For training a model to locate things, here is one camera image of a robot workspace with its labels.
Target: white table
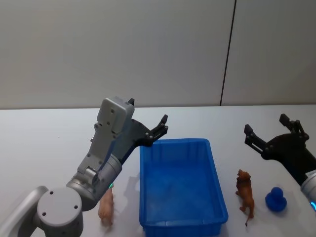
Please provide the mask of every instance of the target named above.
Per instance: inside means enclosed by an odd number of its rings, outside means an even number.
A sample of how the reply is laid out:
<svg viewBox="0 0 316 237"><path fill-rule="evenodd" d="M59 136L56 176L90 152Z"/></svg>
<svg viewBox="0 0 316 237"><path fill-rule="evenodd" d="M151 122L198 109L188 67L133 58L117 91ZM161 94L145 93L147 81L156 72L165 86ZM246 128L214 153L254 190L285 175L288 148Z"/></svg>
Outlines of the white table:
<svg viewBox="0 0 316 237"><path fill-rule="evenodd" d="M0 216L25 191L36 186L64 186L84 158L94 134L98 109L3 110L0 111ZM163 138L207 138L229 214L223 237L316 236L316 215L300 187L276 161L265 161L244 144L243 129L249 123L255 133L269 141L287 133L279 122L281 113L299 119L309 134L307 147L316 155L316 106L246 106L193 108L139 108L134 118L148 128L169 115ZM255 218L245 228L246 216L235 195L239 169L251 174ZM265 195L279 186L287 198L287 211L272 214ZM115 218L111 229L102 227L97 208L84 213L83 237L141 237L139 225L139 149L123 165L115 180ZM43 237L36 230L35 237Z"/></svg>

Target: brown lion figurine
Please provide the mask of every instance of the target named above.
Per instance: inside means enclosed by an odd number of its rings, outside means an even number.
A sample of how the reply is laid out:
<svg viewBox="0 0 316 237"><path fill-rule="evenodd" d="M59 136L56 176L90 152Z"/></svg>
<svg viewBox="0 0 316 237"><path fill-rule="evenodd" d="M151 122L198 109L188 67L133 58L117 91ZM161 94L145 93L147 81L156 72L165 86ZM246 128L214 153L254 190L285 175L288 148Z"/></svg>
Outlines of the brown lion figurine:
<svg viewBox="0 0 316 237"><path fill-rule="evenodd" d="M255 202L252 198L252 189L250 175L248 172L238 171L237 184L236 187L238 191L236 194L242 198L242 206L239 208L242 212L245 212L246 208L249 207L249 216L246 221L246 226L248 226L248 220L253 218L253 209L255 207Z"/></svg>

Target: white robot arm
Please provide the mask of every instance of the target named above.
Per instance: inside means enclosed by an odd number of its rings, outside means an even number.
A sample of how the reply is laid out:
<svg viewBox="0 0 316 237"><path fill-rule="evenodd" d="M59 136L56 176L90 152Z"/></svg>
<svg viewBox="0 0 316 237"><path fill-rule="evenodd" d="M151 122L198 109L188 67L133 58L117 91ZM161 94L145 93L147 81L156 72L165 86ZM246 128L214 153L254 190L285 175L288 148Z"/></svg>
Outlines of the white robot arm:
<svg viewBox="0 0 316 237"><path fill-rule="evenodd" d="M95 207L137 146L151 146L167 133L167 115L152 130L132 119L134 100L102 102L89 152L66 187L30 192L0 226L0 237L30 237L36 228L47 237L79 237L82 212Z"/></svg>

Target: blue container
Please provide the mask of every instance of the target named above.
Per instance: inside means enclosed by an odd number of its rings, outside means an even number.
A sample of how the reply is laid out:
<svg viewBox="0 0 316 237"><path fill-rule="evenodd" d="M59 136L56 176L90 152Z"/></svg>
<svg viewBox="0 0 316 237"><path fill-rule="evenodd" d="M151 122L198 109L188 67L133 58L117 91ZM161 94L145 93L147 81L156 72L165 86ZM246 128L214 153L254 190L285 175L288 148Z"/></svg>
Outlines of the blue container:
<svg viewBox="0 0 316 237"><path fill-rule="evenodd" d="M140 224L146 237L218 235L228 219L209 141L140 148Z"/></svg>

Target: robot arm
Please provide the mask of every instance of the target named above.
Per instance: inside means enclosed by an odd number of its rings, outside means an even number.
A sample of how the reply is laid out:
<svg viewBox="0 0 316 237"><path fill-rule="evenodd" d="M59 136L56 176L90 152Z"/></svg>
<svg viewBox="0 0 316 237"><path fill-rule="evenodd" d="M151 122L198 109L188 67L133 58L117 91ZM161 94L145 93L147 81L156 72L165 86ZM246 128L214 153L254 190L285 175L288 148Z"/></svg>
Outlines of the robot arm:
<svg viewBox="0 0 316 237"><path fill-rule="evenodd" d="M301 186L309 201L316 201L316 159L307 150L305 142L309 135L305 133L299 120L290 121L282 114L279 121L290 133L273 138L269 142L260 139L247 124L245 144L257 151L265 160L279 161Z"/></svg>
<svg viewBox="0 0 316 237"><path fill-rule="evenodd" d="M151 146L167 133L167 115L153 130L132 119L134 100L101 105L89 152L66 187L30 192L0 225L1 237L29 237L39 227L47 237L79 237L82 212L95 207L137 146Z"/></svg>

